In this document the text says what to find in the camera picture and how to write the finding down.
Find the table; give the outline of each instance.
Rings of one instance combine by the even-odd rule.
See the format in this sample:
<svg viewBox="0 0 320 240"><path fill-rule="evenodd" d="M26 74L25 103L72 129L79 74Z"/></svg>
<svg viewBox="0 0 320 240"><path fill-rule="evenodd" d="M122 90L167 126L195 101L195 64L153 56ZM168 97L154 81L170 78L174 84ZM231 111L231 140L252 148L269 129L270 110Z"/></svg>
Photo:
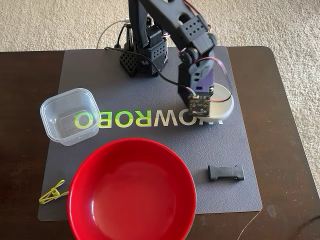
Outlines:
<svg viewBox="0 0 320 240"><path fill-rule="evenodd" d="M320 199L272 51L228 47L263 209L242 240L320 240ZM73 239L37 219L49 138L40 106L58 92L64 51L0 53L1 239ZM198 214L187 240L237 240L257 212Z"/></svg>

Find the yellow clothespin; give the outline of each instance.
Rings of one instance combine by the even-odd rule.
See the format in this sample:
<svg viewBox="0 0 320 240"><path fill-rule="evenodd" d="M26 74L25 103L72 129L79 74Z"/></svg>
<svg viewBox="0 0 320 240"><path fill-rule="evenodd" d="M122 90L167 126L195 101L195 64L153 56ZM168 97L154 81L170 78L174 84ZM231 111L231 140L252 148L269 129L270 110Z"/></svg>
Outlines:
<svg viewBox="0 0 320 240"><path fill-rule="evenodd" d="M65 183L65 180L61 180L59 181L53 188L51 188L50 191L48 191L46 194L44 194L42 197L40 197L39 199L39 203L40 204L47 204L48 202L52 201L52 200L56 200L64 195L68 195L68 191L65 191L63 193L60 194L60 192L57 190L58 187L60 187L62 184Z"/></svg>

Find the beige carpet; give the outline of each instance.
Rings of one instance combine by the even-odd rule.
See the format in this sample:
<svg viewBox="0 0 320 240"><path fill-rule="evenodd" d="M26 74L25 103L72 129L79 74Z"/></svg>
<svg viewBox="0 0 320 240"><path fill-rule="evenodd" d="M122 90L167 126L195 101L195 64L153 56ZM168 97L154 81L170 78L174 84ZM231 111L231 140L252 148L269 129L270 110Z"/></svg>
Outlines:
<svg viewBox="0 0 320 240"><path fill-rule="evenodd" d="M320 189L320 1L190 2L220 45L273 50ZM127 13L127 0L1 0L0 51L94 48L102 30ZM120 28L113 26L101 46L114 46Z"/></svg>

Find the red plastic bowl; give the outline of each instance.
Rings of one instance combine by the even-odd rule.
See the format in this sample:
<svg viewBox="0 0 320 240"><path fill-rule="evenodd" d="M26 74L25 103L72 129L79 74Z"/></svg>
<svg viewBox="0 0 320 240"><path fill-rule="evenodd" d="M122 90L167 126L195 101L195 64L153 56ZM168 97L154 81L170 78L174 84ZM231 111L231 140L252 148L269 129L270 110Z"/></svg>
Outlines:
<svg viewBox="0 0 320 240"><path fill-rule="evenodd" d="M196 189L171 149L150 139L123 138L81 164L67 211L79 240L183 240L195 217Z"/></svg>

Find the gray mat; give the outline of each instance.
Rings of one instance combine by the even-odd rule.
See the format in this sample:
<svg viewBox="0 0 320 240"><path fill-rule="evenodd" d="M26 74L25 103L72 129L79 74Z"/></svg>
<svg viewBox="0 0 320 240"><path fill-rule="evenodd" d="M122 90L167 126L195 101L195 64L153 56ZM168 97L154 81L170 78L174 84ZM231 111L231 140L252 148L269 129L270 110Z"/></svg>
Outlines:
<svg viewBox="0 0 320 240"><path fill-rule="evenodd" d="M162 72L172 80L178 79L180 60L177 54L176 48L168 49L168 64ZM67 191L78 166L101 145L119 138L143 137L168 146L186 163L196 187L197 214L261 210L262 202L227 48L216 47L215 56L225 64L229 72L233 85L234 110L223 124L211 125L200 124L199 120L192 125L184 125L179 113L186 106L177 93L177 87L160 77L128 77L119 64L119 55L117 51L103 49L65 52L58 92L74 88L88 89L101 112L112 112L112 125L111 128L100 128L96 136L72 146L51 141L41 194L60 179L64 179L65 183L58 190ZM216 82L228 86L216 64L214 71ZM135 121L129 127L119 127L115 123L115 115L119 111L129 111L136 119L138 115L135 111L146 115L147 110L151 110L150 127L137 126ZM164 118L168 110L172 110L176 122L170 118L168 125L164 126L159 118L158 126L154 126L158 110L163 112ZM183 120L184 123L191 122L192 118L186 112ZM126 123L128 118L122 115L120 121ZM209 182L207 167L210 164L218 167L243 165L245 179L239 182ZM40 205L38 218L41 221L66 220L67 198L62 197Z"/></svg>

